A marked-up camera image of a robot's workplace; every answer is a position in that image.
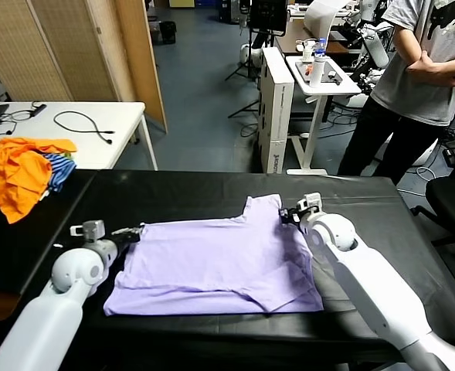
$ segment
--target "gray t-shirt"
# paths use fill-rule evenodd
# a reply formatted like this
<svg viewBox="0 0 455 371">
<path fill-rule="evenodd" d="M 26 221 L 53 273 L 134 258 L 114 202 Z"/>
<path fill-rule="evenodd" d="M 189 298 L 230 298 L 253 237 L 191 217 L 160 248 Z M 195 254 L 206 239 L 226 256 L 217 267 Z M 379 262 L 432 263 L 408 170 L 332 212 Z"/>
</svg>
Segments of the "gray t-shirt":
<svg viewBox="0 0 455 371">
<path fill-rule="evenodd" d="M 383 18 L 413 31 L 433 62 L 455 59 L 455 0 L 393 0 Z M 404 117 L 447 126 L 455 115 L 455 87 L 415 83 L 406 67 L 394 55 L 372 98 Z"/>
</svg>

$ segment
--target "shirt sleeve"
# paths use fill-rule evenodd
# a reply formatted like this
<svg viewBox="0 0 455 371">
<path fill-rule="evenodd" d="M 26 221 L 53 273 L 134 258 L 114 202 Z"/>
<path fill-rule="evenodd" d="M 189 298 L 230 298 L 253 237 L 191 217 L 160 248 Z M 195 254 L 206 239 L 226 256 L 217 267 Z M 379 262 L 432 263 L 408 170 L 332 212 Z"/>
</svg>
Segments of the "shirt sleeve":
<svg viewBox="0 0 455 371">
<path fill-rule="evenodd" d="M 414 31 L 424 2 L 424 0 L 393 0 L 382 18 L 393 25 Z"/>
<path fill-rule="evenodd" d="M 276 311 L 311 289 L 301 269 L 287 261 L 275 271 L 235 292 L 257 303 L 265 312 Z"/>
</svg>

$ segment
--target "lavender shirt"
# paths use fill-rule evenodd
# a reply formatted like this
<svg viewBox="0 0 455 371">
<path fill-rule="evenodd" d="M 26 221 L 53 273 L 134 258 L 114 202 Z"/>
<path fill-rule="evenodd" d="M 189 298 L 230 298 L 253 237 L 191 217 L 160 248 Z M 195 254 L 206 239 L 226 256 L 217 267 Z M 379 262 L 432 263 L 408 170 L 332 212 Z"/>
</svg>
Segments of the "lavender shirt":
<svg viewBox="0 0 455 371">
<path fill-rule="evenodd" d="M 311 252 L 283 226 L 279 195 L 248 197 L 241 216 L 148 224 L 126 256 L 106 315 L 320 311 Z"/>
</svg>

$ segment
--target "cardboard box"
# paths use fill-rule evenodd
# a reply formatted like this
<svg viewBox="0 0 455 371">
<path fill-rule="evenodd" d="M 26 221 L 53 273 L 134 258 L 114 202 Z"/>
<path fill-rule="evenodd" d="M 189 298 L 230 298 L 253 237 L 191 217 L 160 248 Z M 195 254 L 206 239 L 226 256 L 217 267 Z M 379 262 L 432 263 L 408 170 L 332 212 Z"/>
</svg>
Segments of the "cardboard box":
<svg viewBox="0 0 455 371">
<path fill-rule="evenodd" d="M 282 173 L 294 78 L 277 48 L 263 49 L 258 145 L 263 171 Z"/>
<path fill-rule="evenodd" d="M 294 78 L 278 48 L 263 48 L 259 130 L 270 128 L 270 141 L 285 141 L 294 94 Z"/>
<path fill-rule="evenodd" d="M 281 174 L 287 141 L 258 141 L 263 172 Z"/>
</svg>

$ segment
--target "white table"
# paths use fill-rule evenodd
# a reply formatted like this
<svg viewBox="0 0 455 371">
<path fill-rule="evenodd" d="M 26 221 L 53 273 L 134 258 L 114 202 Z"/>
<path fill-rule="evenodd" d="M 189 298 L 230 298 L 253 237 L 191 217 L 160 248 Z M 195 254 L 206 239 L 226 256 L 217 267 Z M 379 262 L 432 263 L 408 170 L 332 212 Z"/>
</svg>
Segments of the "white table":
<svg viewBox="0 0 455 371">
<path fill-rule="evenodd" d="M 31 102 L 1 102 L 9 104 L 6 113 L 29 110 Z M 36 102 L 47 108 L 37 116 L 18 123 L 12 137 L 70 139 L 77 147 L 73 158 L 77 168 L 113 168 L 121 156 L 131 136 L 137 132 L 140 142 L 146 145 L 154 170 L 158 170 L 157 160 L 151 145 L 150 134 L 144 119 L 144 104 L 141 102 Z M 109 145 L 96 133 L 74 133 L 57 125 L 53 118 L 63 111 L 77 111 L 91 117 L 99 131 L 115 131 L 102 134 L 111 139 Z M 95 130 L 91 122 L 78 114 L 64 114 L 58 117 L 64 126 L 77 130 Z M 12 130 L 12 123 L 0 125 L 0 133 Z"/>
<path fill-rule="evenodd" d="M 321 121 L 324 115 L 327 98 L 329 95 L 334 96 L 359 94 L 361 93 L 361 89 L 359 89 L 358 85 L 356 85 L 356 83 L 351 80 L 351 78 L 342 70 L 341 67 L 337 65 L 337 63 L 332 58 L 328 58 L 328 63 L 330 63 L 335 72 L 342 78 L 342 82 L 339 85 L 336 83 L 322 83 L 319 87 L 310 87 L 310 85 L 304 81 L 303 77 L 296 67 L 296 62 L 300 62 L 301 59 L 302 57 L 300 56 L 288 56 L 286 58 L 286 63 L 289 66 L 294 79 L 296 79 L 303 93 L 305 95 L 313 97 L 314 100 L 317 101 L 317 106 L 313 114 L 311 126 L 309 128 L 309 136 L 306 142 L 306 147 L 303 149 L 299 136 L 290 136 L 301 169 L 287 170 L 287 174 L 321 175 L 326 174 L 326 171 L 324 169 L 312 169 L 310 165 L 318 137 L 318 131 L 320 130 Z"/>
</svg>

